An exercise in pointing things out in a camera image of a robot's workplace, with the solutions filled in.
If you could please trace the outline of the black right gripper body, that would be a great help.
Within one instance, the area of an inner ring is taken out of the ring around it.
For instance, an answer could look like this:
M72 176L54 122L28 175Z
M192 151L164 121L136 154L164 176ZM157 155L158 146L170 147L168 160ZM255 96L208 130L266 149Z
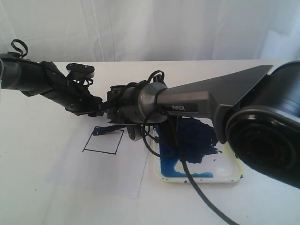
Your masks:
M136 107L110 108L106 111L109 123L113 125L134 126L141 124L141 113Z

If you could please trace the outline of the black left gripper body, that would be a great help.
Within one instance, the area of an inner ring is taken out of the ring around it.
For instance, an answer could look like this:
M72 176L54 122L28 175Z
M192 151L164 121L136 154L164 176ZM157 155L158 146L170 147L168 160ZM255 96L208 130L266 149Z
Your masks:
M77 115L82 111L100 111L102 98L93 96L87 87L67 78L54 82L51 90L43 92L41 96L63 106L66 111Z

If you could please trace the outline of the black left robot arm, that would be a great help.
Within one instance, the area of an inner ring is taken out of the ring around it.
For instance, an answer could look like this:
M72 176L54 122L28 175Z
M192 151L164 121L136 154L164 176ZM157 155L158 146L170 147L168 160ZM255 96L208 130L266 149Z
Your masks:
M99 109L102 98L88 90L93 84L94 67L69 63L66 69L68 75L64 76L53 62L33 62L1 54L1 87L20 91L27 97L41 95L77 116L103 116L104 112Z

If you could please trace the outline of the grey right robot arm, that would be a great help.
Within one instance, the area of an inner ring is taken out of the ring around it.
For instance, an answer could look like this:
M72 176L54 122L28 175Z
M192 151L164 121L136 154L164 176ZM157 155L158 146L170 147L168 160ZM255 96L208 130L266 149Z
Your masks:
M300 186L300 63L259 65L168 88L115 85L104 103L113 124L160 124L167 116L210 119L221 143L250 168Z

